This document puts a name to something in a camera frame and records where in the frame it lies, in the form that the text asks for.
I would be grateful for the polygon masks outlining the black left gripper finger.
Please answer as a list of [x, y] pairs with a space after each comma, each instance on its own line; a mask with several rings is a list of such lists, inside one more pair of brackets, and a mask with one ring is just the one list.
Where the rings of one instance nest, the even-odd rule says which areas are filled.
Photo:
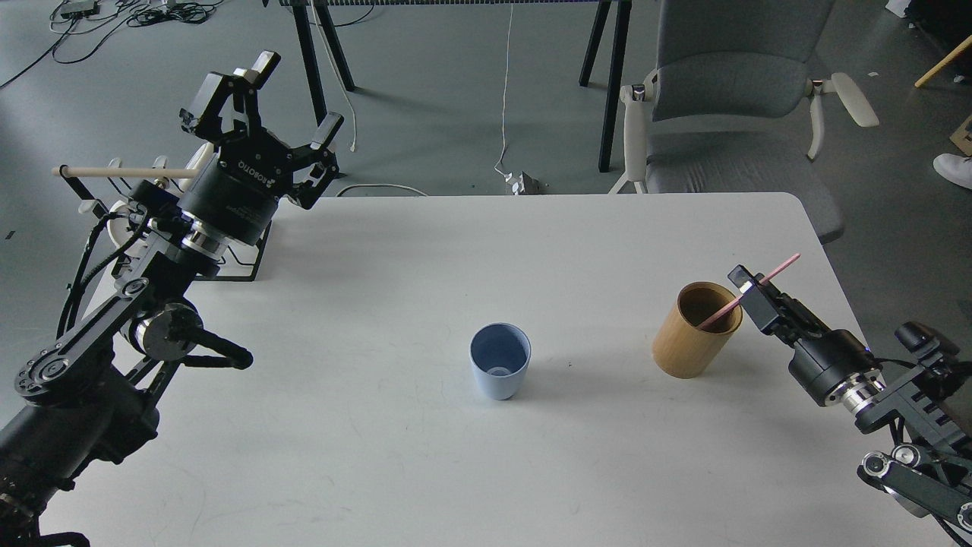
[[257, 100], [280, 60], [279, 53], [263, 51], [249, 69], [208, 73], [191, 106], [180, 110], [181, 129], [223, 153], [280, 153], [281, 141], [263, 127]]
[[311, 209], [338, 176], [336, 153], [329, 146], [343, 122], [343, 115], [327, 112], [311, 141], [289, 152], [292, 182], [286, 196], [298, 207]]

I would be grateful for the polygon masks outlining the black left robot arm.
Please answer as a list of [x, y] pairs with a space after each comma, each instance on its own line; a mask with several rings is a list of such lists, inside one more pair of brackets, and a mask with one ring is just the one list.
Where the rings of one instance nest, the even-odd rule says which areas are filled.
[[17, 372], [24, 408], [2, 429], [2, 544], [87, 546], [82, 533], [39, 531], [56, 492], [73, 489], [88, 463], [121, 463], [155, 439], [159, 404], [181, 367], [243, 370], [245, 347], [204, 328], [185, 291], [212, 278], [232, 243], [258, 247], [281, 198], [312, 208], [338, 174], [331, 140], [342, 125], [326, 113], [309, 144], [292, 148], [263, 126], [258, 91], [280, 62], [264, 51], [249, 69], [209, 73], [181, 127], [214, 147], [190, 185], [173, 194], [151, 169], [126, 205], [107, 209], [63, 171], [97, 217], [90, 242], [112, 221], [124, 239], [109, 259], [121, 270], [115, 293], [84, 318], [77, 301], [108, 261], [80, 271], [58, 336]]

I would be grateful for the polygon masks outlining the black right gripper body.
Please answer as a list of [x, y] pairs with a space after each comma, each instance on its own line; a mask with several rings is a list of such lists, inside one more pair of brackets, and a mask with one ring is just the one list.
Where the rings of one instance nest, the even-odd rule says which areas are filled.
[[796, 340], [788, 365], [817, 406], [841, 404], [854, 415], [873, 408], [885, 389], [881, 369], [870, 349], [843, 329]]

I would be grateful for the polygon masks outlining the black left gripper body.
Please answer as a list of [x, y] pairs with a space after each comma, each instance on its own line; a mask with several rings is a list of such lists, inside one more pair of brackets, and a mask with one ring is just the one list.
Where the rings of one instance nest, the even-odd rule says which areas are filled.
[[184, 184], [178, 207], [185, 214], [244, 245], [256, 245], [292, 184], [284, 149], [223, 149], [200, 146], [189, 166], [197, 167]]

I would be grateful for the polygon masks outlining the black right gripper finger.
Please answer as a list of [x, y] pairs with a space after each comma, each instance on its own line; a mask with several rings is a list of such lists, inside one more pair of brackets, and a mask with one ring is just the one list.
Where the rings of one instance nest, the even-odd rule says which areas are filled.
[[759, 291], [771, 308], [766, 325], [759, 327], [764, 335], [774, 336], [782, 343], [797, 343], [802, 339], [820, 338], [831, 331], [802, 302], [782, 293], [774, 285], [761, 285]]
[[763, 274], [754, 277], [742, 264], [737, 264], [727, 278], [742, 291], [740, 307], [756, 328], [785, 346], [794, 346], [798, 339], [797, 315], [785, 300], [786, 295], [774, 284], [762, 284]]

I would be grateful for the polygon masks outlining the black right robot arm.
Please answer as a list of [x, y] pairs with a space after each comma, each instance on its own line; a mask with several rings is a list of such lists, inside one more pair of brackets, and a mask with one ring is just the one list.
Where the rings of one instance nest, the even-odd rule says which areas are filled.
[[970, 377], [959, 347], [908, 321], [895, 336], [914, 362], [895, 381], [884, 382], [884, 360], [850, 331], [830, 328], [767, 276], [742, 264], [728, 278], [757, 328], [791, 347], [789, 374], [816, 405], [843, 405], [864, 434], [890, 430], [895, 446], [865, 454], [858, 477], [917, 518], [933, 516], [955, 545], [969, 545], [970, 422], [947, 405]]

